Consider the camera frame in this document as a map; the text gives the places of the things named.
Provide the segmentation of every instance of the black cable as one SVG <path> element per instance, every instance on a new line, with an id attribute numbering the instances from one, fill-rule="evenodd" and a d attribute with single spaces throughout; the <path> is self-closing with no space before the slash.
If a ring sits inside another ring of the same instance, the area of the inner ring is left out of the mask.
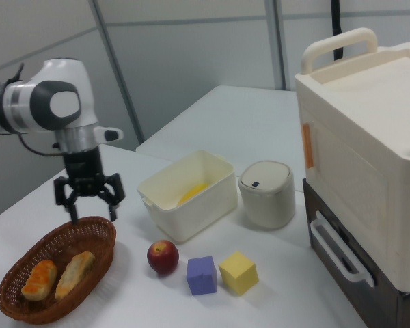
<path id="1" fill-rule="evenodd" d="M 44 157 L 59 157 L 62 156 L 61 153 L 55 153 L 55 154 L 46 154 L 43 152 L 38 152 L 37 150 L 34 150 L 33 148 L 30 148 L 27 143 L 25 143 L 25 141 L 23 140 L 23 137 L 21 135 L 18 135 L 18 138 L 20 139 L 21 143 L 23 144 L 23 146 L 30 152 L 40 155 L 40 156 L 44 156 Z"/>
<path id="2" fill-rule="evenodd" d="M 333 21 L 333 36 L 342 33 L 340 26 L 340 0 L 331 0 L 331 17 Z M 334 50 L 334 60 L 343 58 L 343 48 Z"/>

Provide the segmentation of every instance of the yellow cube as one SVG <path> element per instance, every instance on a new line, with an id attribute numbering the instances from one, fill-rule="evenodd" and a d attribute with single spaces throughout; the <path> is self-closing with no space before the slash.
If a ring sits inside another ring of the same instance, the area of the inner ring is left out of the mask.
<path id="1" fill-rule="evenodd" d="M 224 284 L 239 295 L 258 282 L 255 263 L 239 251 L 219 264 L 219 269 Z"/>

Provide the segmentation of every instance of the white canister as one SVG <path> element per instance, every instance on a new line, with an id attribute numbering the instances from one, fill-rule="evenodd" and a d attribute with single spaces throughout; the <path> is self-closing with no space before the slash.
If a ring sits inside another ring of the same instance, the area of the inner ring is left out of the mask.
<path id="1" fill-rule="evenodd" d="M 254 163 L 242 173 L 238 187 L 247 216 L 259 226 L 278 229 L 295 215 L 293 172 L 286 164 Z"/>

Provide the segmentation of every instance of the pastry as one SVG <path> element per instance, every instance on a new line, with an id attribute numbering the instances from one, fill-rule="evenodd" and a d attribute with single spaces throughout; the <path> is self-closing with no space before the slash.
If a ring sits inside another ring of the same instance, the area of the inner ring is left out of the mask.
<path id="1" fill-rule="evenodd" d="M 29 279 L 21 288 L 24 297 L 29 301 L 41 301 L 47 297 L 56 280 L 57 267 L 50 260 L 42 260 L 32 269 Z"/>
<path id="2" fill-rule="evenodd" d="M 87 275 L 96 257 L 90 251 L 73 256 L 56 287 L 55 298 L 60 301 Z"/>

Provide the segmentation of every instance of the foam block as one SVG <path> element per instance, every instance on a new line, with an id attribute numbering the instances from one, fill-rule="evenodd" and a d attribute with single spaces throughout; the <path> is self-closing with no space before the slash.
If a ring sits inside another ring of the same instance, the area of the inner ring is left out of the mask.
<path id="1" fill-rule="evenodd" d="M 239 251 L 224 260 L 219 269 L 224 284 L 239 295 L 259 281 L 255 263 Z"/>
<path id="2" fill-rule="evenodd" d="M 192 295 L 217 292 L 217 270 L 214 266 L 213 257 L 189 259 L 187 282 Z"/>

